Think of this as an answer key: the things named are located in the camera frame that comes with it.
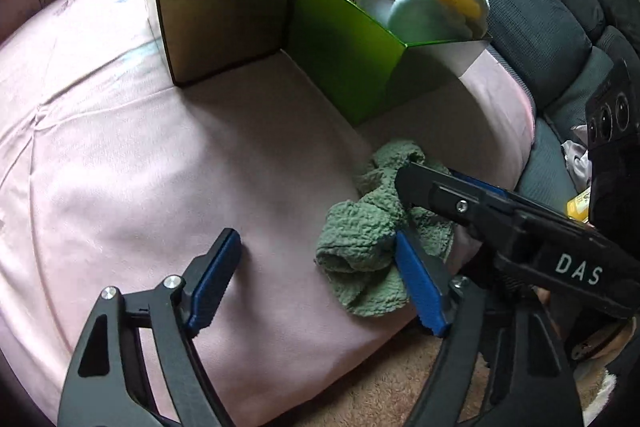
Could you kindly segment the large yellow tissue box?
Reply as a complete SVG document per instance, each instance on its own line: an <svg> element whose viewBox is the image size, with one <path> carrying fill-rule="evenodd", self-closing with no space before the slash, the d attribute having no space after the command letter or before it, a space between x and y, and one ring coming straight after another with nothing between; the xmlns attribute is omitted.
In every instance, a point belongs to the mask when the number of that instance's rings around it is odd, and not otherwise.
<svg viewBox="0 0 640 427"><path fill-rule="evenodd" d="M589 221L590 194L591 187L588 186L582 193L566 203L566 214L570 219L584 223Z"/></svg>

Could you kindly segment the green crumpled cloth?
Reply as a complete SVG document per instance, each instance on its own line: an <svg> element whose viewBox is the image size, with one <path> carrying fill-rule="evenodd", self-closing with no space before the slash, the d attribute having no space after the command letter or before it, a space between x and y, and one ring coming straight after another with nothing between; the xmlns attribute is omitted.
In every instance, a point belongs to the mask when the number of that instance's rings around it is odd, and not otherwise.
<svg viewBox="0 0 640 427"><path fill-rule="evenodd" d="M440 260L447 259L454 243L451 221L401 204L395 178L410 162L438 173L448 171L416 142L388 142L356 174L358 198L338 202L326 213L314 261L338 302L356 317L382 317L409 302L395 262L398 230L413 228L424 251Z"/></svg>

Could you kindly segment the pink floral bedsheet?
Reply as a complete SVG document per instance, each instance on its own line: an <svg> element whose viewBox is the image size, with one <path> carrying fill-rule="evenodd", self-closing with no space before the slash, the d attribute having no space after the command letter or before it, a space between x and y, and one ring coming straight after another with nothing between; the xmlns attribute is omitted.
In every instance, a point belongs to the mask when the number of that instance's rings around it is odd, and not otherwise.
<svg viewBox="0 0 640 427"><path fill-rule="evenodd" d="M145 291L220 231L243 260L196 340L240 426L303 403L413 317L358 319L314 261L328 209L393 139L506 188L533 103L487 50L458 80L358 128L285 55L176 88L146 0L56 0L1 49L1 348L40 409L100 291Z"/></svg>

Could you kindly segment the green storage box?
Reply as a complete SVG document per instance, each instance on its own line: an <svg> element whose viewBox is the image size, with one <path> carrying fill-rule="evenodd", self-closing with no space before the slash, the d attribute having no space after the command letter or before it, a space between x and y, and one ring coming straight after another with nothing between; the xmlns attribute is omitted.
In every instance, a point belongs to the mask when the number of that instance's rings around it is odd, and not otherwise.
<svg viewBox="0 0 640 427"><path fill-rule="evenodd" d="M357 127L459 79L488 44L405 43L350 0L295 0L283 49Z"/></svg>

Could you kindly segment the pale green plush toy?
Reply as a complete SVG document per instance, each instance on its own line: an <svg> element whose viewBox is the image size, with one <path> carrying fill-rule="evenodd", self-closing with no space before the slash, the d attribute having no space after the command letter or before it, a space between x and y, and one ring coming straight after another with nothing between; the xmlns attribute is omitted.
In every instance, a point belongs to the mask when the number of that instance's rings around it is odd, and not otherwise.
<svg viewBox="0 0 640 427"><path fill-rule="evenodd" d="M465 18L439 0L361 0L360 8L404 43L473 38Z"/></svg>

